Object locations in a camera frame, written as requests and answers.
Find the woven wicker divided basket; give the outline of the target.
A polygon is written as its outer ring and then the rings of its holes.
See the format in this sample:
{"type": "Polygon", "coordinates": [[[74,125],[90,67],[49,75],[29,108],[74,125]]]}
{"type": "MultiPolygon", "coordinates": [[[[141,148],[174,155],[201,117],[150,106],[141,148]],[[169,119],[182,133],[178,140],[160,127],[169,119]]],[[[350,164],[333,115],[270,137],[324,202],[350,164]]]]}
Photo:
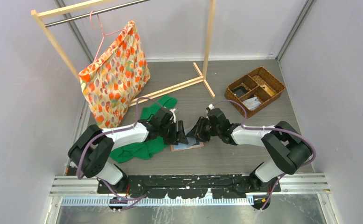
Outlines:
{"type": "Polygon", "coordinates": [[[260,66],[252,70],[251,72],[245,74],[236,81],[232,82],[231,84],[229,84],[226,87],[224,96],[226,99],[233,101],[231,104],[240,112],[240,114],[246,115],[247,118],[250,118],[259,111],[261,111],[262,109],[264,109],[270,103],[277,100],[285,89],[286,89],[285,85],[282,82],[280,82],[278,78],[276,78],[266,68],[260,66]],[[266,84],[272,91],[275,92],[275,95],[273,97],[269,96],[260,87],[260,85],[264,84],[266,84]],[[237,98],[232,93],[232,90],[240,85],[248,88],[249,91],[242,97],[237,98]],[[242,103],[244,100],[252,97],[258,97],[262,103],[254,111],[248,110],[242,103]]]}

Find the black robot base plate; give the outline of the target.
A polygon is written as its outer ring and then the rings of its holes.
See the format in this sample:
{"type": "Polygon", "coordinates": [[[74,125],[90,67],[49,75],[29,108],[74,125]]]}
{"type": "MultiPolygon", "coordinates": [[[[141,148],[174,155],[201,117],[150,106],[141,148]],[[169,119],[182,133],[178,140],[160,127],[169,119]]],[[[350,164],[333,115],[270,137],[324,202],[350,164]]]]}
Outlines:
{"type": "Polygon", "coordinates": [[[214,199],[244,198],[248,193],[267,194],[275,186],[276,178],[263,183],[242,174],[223,175],[129,175],[115,185],[99,181],[99,194],[126,193],[132,198],[146,196],[151,199],[204,198],[208,193],[214,199]]]}

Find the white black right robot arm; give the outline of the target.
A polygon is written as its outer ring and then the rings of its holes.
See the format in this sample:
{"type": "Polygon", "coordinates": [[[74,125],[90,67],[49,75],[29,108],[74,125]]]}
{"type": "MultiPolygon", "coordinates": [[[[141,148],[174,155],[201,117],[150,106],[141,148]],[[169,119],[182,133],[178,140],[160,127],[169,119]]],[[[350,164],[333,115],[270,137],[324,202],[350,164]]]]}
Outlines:
{"type": "Polygon", "coordinates": [[[207,116],[200,117],[187,133],[187,137],[200,142],[208,142],[215,136],[225,144],[266,149],[270,160],[256,167],[248,178],[251,188],[258,192],[282,174],[293,175],[314,155],[313,147],[285,121],[274,126],[245,126],[231,123],[219,108],[208,109],[207,116]]]}

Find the pink leather card holder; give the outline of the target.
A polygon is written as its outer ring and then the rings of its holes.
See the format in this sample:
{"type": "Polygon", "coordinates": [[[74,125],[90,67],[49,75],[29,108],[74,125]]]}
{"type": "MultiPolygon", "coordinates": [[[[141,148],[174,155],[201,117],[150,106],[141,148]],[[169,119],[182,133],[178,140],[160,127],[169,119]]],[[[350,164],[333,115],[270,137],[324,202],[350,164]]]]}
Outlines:
{"type": "Polygon", "coordinates": [[[177,145],[171,145],[172,152],[183,151],[187,149],[195,149],[204,146],[203,142],[198,141],[195,138],[187,138],[188,144],[178,143],[177,145]]]}

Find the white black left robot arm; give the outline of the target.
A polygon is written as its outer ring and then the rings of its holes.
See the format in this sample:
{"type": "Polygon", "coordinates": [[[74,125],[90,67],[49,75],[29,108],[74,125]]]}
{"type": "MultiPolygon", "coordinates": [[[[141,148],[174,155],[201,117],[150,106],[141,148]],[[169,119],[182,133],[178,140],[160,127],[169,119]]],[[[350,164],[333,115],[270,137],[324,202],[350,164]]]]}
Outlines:
{"type": "Polygon", "coordinates": [[[122,193],[127,186],[126,175],[117,165],[108,162],[111,151],[157,137],[162,137],[166,145],[188,144],[183,121],[176,120],[173,109],[162,107],[149,119],[140,119],[128,126],[101,129],[91,125],[70,148],[68,156],[77,165],[78,178],[99,178],[115,193],[122,193]]]}

